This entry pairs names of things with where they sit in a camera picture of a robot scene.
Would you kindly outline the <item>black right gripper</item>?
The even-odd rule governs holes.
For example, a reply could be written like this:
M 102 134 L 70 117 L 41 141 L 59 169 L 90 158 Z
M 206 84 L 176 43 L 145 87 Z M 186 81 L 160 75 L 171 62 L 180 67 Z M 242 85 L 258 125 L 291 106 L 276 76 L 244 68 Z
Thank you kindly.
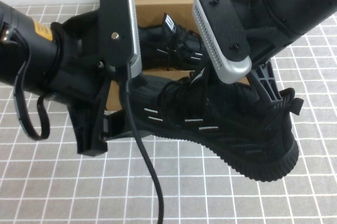
M 269 60 L 295 41 L 295 33 L 272 12 L 267 0 L 231 0 L 250 45 L 252 67 L 256 68 L 257 92 L 267 106 L 282 100 Z

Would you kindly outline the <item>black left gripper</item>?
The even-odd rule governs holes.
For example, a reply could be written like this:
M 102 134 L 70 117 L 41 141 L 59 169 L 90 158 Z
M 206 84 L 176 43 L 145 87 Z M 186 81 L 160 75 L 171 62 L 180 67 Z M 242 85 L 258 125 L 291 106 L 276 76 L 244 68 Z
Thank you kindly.
M 111 79 L 98 67 L 98 10 L 53 22 L 60 54 L 50 87 L 55 101 L 65 104 L 77 141 L 77 153 L 95 157 L 107 152 L 101 140 Z

